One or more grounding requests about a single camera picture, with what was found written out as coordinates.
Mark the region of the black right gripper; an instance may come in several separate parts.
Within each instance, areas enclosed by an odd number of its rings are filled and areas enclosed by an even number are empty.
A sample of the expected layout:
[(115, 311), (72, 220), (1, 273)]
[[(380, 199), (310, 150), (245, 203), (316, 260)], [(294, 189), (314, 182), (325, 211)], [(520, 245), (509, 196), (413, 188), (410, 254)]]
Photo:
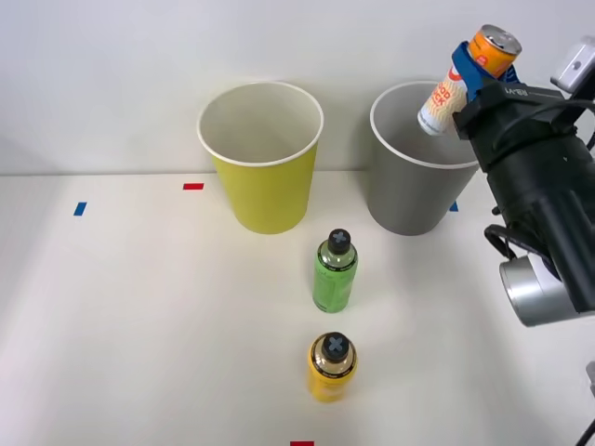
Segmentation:
[(579, 109), (552, 89), (520, 84), (513, 64), (505, 83), (483, 82), (484, 70), (472, 58), (469, 43), (452, 55), (466, 89), (463, 103), (452, 113), (461, 140), (472, 138), (480, 168), (490, 170), (522, 145), (564, 134), (574, 125)]

